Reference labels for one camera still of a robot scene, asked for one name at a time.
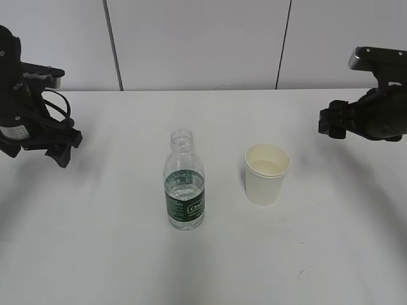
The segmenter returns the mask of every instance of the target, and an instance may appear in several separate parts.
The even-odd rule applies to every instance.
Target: paper cup
[[[283,148],[263,143],[250,147],[245,154],[246,195],[256,205],[275,202],[291,159]]]

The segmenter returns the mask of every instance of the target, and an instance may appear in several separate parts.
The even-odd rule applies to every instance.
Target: plastic water bottle
[[[179,230],[198,227],[205,212],[205,175],[189,130],[172,132],[171,154],[165,163],[163,176],[170,223]]]

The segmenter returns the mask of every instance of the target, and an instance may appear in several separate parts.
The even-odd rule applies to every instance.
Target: table surface
[[[406,142],[317,133],[330,101],[365,92],[66,92],[84,136],[66,169],[0,155],[0,304],[406,304]],[[206,174],[188,232],[163,195],[179,127]],[[270,207],[245,197],[256,142],[293,161]]]

